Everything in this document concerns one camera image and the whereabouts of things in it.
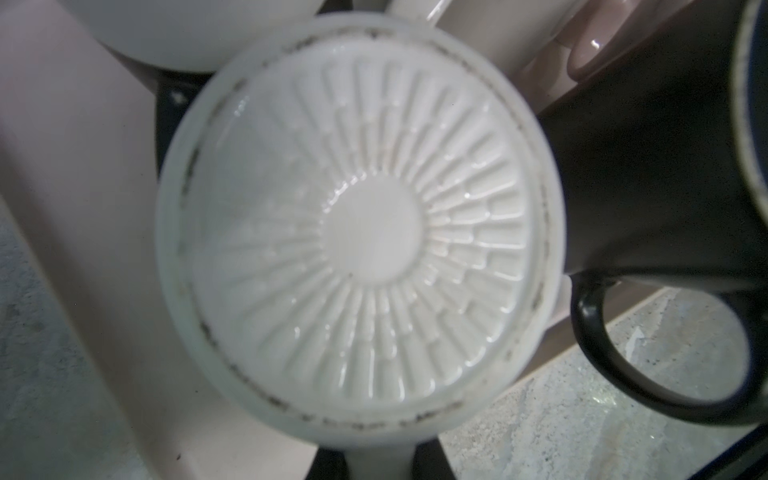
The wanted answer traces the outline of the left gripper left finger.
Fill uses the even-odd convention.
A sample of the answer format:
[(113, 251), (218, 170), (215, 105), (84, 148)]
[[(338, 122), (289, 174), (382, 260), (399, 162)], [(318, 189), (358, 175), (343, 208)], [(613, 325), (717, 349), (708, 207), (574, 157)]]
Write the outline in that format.
[(318, 448), (305, 480), (347, 480), (348, 468), (341, 451)]

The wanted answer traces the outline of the white ribbed mug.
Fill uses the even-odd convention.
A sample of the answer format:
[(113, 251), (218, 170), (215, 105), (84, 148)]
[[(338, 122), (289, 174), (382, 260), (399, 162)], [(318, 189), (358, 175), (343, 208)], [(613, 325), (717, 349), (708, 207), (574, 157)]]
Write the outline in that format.
[(174, 326), (269, 426), (410, 479), (417, 447), (486, 408), (536, 351), (565, 209), (525, 100), (440, 31), (443, 1), (316, 17), (198, 94), (156, 211)]

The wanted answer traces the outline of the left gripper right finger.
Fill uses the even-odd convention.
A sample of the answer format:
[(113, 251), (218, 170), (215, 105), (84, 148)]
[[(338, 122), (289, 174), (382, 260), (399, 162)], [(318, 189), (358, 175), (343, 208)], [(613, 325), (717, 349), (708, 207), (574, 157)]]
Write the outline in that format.
[(456, 480), (438, 438), (433, 438), (416, 447), (412, 465), (412, 479)]

